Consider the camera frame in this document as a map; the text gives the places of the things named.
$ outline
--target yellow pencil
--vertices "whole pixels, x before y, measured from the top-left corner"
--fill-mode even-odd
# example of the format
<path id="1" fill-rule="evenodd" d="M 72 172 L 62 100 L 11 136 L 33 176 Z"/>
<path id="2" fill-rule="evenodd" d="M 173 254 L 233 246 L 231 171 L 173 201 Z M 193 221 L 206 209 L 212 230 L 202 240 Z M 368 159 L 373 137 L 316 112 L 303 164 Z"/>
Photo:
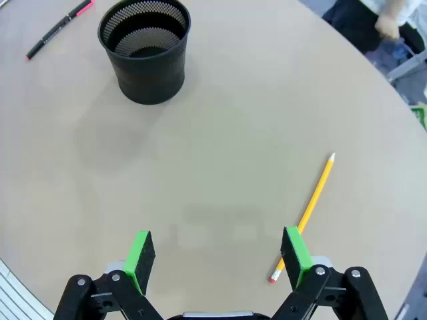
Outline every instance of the yellow pencil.
<path id="1" fill-rule="evenodd" d="M 308 219 L 312 215 L 312 212 L 314 210 L 314 207 L 316 206 L 316 203 L 318 202 L 319 196 L 322 193 L 322 189 L 325 185 L 326 180 L 328 179 L 329 172 L 331 172 L 332 166 L 334 165 L 335 160 L 335 153 L 333 153 L 329 159 L 328 162 L 325 165 L 325 169 L 323 170 L 322 176 L 320 177 L 320 180 L 318 182 L 318 185 L 316 187 L 316 190 L 314 190 L 314 193 L 312 195 L 312 198 L 310 199 L 310 202 L 308 203 L 308 206 L 306 208 L 306 211 L 304 212 L 300 224 L 298 225 L 298 231 L 302 233 L 304 228 L 307 225 Z M 276 270 L 273 272 L 272 276 L 270 277 L 270 282 L 275 283 L 276 280 L 279 278 L 280 273 L 282 272 L 283 268 L 285 267 L 285 263 L 283 259 L 280 259 L 280 262 L 278 263 L 278 266 L 276 267 Z"/>

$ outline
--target black pants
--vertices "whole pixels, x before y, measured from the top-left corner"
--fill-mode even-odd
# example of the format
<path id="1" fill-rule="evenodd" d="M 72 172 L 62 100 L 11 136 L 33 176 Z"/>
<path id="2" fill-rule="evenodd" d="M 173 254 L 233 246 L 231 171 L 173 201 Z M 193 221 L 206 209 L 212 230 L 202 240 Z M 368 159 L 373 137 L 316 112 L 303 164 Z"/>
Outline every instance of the black pants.
<path id="1" fill-rule="evenodd" d="M 323 19 L 363 54 L 377 49 L 381 42 L 380 34 L 375 29 L 378 16 L 360 0 L 337 0 Z M 413 52 L 424 50 L 420 34 L 408 23 L 401 26 L 399 32 Z"/>

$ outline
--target pencil holder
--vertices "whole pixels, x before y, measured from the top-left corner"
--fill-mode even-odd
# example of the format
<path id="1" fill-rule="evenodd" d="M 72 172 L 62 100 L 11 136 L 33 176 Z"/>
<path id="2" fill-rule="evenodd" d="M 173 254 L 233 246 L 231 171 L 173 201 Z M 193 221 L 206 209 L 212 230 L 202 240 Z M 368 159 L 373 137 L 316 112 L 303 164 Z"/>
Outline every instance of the pencil holder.
<path id="1" fill-rule="evenodd" d="M 189 13 L 175 0 L 125 0 L 104 15 L 99 41 L 126 97 L 153 105 L 181 89 L 189 28 Z"/>

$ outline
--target person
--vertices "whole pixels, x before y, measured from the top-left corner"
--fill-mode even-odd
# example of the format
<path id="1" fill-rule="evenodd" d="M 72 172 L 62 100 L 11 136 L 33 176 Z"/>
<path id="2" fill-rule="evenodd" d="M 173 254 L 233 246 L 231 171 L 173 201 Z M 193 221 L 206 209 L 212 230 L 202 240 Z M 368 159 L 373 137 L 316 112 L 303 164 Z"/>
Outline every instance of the person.
<path id="1" fill-rule="evenodd" d="M 337 0 L 323 19 L 361 53 L 378 48 L 383 38 L 397 40 L 402 34 L 415 53 L 425 49 L 412 25 L 427 18 L 427 0 Z"/>

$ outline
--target fist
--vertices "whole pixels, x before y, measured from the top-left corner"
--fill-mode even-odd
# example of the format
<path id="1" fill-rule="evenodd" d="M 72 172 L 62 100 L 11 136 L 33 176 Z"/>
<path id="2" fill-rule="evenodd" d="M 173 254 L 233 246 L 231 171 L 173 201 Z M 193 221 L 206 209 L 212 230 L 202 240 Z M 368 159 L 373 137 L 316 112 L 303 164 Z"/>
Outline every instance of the fist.
<path id="1" fill-rule="evenodd" d="M 396 19 L 388 15 L 380 15 L 375 23 L 380 36 L 389 40 L 399 39 L 399 26 Z"/>

